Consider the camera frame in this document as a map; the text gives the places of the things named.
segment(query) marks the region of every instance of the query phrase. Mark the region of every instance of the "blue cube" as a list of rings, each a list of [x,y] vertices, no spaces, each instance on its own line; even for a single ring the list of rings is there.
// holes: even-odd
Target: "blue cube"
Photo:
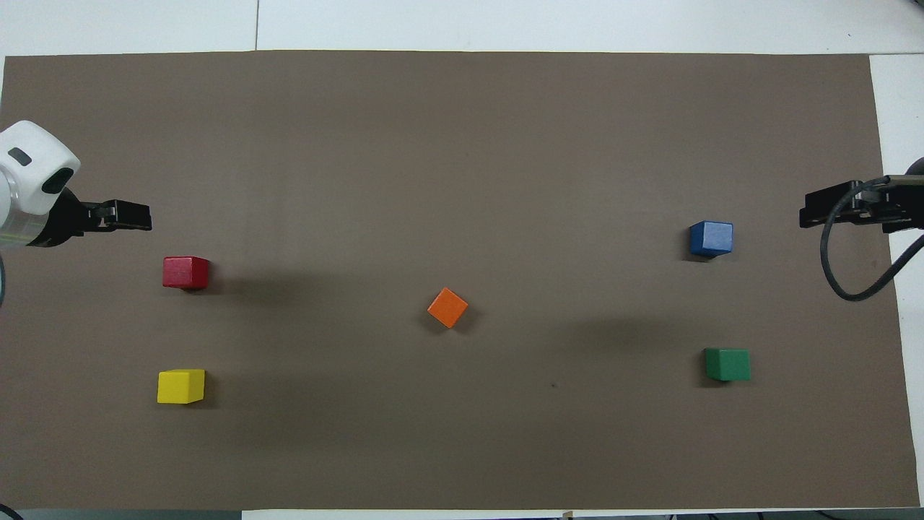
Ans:
[[[732,252],[735,227],[731,222],[703,220],[690,227],[690,252],[714,258]]]

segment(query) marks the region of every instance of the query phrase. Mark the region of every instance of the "cube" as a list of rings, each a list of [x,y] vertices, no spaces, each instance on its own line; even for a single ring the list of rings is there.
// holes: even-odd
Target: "cube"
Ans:
[[[466,309],[468,309],[468,303],[465,300],[459,298],[458,294],[450,291],[449,288],[443,287],[443,290],[427,308],[427,312],[440,320],[446,328],[452,328]]]
[[[164,258],[164,287],[205,289],[209,286],[209,261],[198,256]]]
[[[157,375],[157,402],[189,404],[205,397],[205,370],[181,368]]]
[[[731,222],[703,220],[690,227],[690,252],[714,258],[732,252],[735,227]]]
[[[706,375],[719,381],[750,381],[748,351],[706,349]]]

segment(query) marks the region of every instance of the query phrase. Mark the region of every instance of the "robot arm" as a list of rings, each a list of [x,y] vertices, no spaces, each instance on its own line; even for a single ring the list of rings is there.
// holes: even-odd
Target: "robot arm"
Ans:
[[[0,249],[52,247],[85,232],[151,229],[148,206],[81,202],[67,182],[80,161],[30,121],[0,131]],[[6,276],[0,259],[0,303]]]
[[[820,244],[821,270],[828,284],[849,302],[866,300],[885,287],[918,251],[924,249],[924,235],[899,255],[872,285],[864,291],[850,293],[837,282],[828,258],[828,240],[837,222],[881,224],[884,233],[924,229],[924,157],[911,165],[905,175],[887,175],[866,182],[851,180],[809,193],[805,207],[799,210],[801,228],[824,226]]]

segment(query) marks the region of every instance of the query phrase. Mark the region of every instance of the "white table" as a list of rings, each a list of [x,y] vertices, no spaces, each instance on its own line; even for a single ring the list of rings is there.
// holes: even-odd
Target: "white table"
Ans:
[[[870,55],[883,173],[904,173],[924,155],[924,6],[910,0],[0,0],[0,57],[270,49],[865,54]],[[879,173],[845,172],[845,180]],[[918,235],[895,233],[893,258]],[[920,493],[924,257],[905,268],[895,287]],[[246,512],[245,518],[453,520],[564,513],[270,511]]]

